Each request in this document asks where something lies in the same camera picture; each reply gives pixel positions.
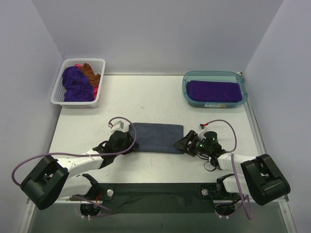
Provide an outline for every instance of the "dark blue towel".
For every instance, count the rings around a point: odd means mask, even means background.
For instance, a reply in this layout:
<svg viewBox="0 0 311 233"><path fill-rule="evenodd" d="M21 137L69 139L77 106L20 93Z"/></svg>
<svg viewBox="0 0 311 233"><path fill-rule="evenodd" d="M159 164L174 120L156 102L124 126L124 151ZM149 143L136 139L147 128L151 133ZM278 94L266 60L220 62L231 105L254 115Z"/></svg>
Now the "dark blue towel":
<svg viewBox="0 0 311 233"><path fill-rule="evenodd" d="M95 100L94 88L89 84L88 77L76 66L64 70L63 86L66 89L64 102L89 102Z"/></svg>
<svg viewBox="0 0 311 233"><path fill-rule="evenodd" d="M133 125L137 132L137 151L183 154L173 144L184 137L184 126L153 123L133 123ZM130 125L129 132L134 137L132 125Z"/></svg>

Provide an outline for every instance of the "white wall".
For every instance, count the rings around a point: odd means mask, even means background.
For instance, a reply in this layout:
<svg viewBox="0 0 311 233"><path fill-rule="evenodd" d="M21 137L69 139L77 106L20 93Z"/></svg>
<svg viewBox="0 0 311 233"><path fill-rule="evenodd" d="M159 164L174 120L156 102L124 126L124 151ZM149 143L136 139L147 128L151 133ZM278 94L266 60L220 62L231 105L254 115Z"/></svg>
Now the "white wall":
<svg viewBox="0 0 311 233"><path fill-rule="evenodd" d="M11 171L49 149L59 116L49 98L62 58L30 0L1 0L0 32L0 232L10 233L27 200ZM18 181L30 167L20 169Z"/></svg>
<svg viewBox="0 0 311 233"><path fill-rule="evenodd" d="M299 233L311 228L310 10L310 0L285 0L245 72L266 151L291 185Z"/></svg>
<svg viewBox="0 0 311 233"><path fill-rule="evenodd" d="M244 71L283 0L33 0L65 57L108 72Z"/></svg>

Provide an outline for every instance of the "white plastic part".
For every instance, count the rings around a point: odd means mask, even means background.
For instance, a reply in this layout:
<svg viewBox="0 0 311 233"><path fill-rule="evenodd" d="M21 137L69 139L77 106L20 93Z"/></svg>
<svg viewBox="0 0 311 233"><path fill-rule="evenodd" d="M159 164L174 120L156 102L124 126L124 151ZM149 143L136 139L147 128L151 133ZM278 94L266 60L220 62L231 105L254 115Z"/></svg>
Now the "white plastic part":
<svg viewBox="0 0 311 233"><path fill-rule="evenodd" d="M85 195L92 187L90 181L82 175L77 175L66 180L59 198L72 195Z"/></svg>
<svg viewBox="0 0 311 233"><path fill-rule="evenodd" d="M98 154L96 151L90 150L84 154ZM68 179L89 170L99 169L104 159L100 156L94 157L62 157L58 158L58 163L62 167L66 167L69 172Z"/></svg>
<svg viewBox="0 0 311 233"><path fill-rule="evenodd" d="M205 126L199 133L198 133L198 137L200 139L204 139L204 134L207 132L207 127Z"/></svg>
<svg viewBox="0 0 311 233"><path fill-rule="evenodd" d="M94 74L101 75L96 99L91 102L64 102L65 98L64 94L66 92L66 89L63 86L63 77L62 77L64 70L67 67L72 67L76 64L83 65L84 63L88 63L92 67ZM56 83L54 85L54 89L51 95L51 102L53 104L62 105L63 107L66 108L96 108L98 104L99 95L101 93L105 64L106 62L103 59L96 59L96 58L73 58L65 60L58 73Z"/></svg>
<svg viewBox="0 0 311 233"><path fill-rule="evenodd" d="M124 123L121 120L119 120L116 123L114 123L110 131L111 133L114 133L115 131L123 132L123 129L124 129Z"/></svg>
<svg viewBox="0 0 311 233"><path fill-rule="evenodd" d="M249 189L247 187L247 183L246 183L245 177L243 175L241 175L241 174L238 174L238 177L239 177L239 182L240 182L240 185L241 185L242 193L244 195L251 196L250 193L249 193ZM229 176L229 177L225 178L223 183L224 183L225 190L228 193L239 193L238 185L237 185L237 182L236 182L234 176Z"/></svg>
<svg viewBox="0 0 311 233"><path fill-rule="evenodd" d="M237 173L243 174L241 163L248 161L248 160L253 160L255 158L256 158L255 156L245 156L245 155L234 154L234 164L235 164ZM231 163L231 153L226 153L226 154L219 156L217 161L219 163L219 167L221 170L233 171L232 163Z"/></svg>

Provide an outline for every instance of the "brown cloth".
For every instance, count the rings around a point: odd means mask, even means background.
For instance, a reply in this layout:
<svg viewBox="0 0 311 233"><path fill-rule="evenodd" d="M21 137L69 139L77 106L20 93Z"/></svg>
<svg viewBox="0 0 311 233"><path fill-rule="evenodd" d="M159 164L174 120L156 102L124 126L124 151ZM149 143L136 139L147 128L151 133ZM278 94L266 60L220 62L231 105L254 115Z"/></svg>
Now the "brown cloth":
<svg viewBox="0 0 311 233"><path fill-rule="evenodd" d="M88 77L89 84L91 84L93 87L96 87L99 84L101 75L94 74L92 67L88 63L84 63L83 67L81 67L80 70Z"/></svg>

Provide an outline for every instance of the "screw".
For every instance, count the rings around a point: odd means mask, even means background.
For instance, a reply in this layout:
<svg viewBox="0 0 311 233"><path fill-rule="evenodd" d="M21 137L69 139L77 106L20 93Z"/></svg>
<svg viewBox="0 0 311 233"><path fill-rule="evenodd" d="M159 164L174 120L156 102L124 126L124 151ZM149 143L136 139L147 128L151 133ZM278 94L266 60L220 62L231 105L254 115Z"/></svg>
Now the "screw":
<svg viewBox="0 0 311 233"><path fill-rule="evenodd" d="M113 195L113 190L112 189L108 189L107 190L107 196L112 197Z"/></svg>
<svg viewBox="0 0 311 233"><path fill-rule="evenodd" d="M201 191L203 196L207 196L208 195L208 190L206 188L202 189Z"/></svg>

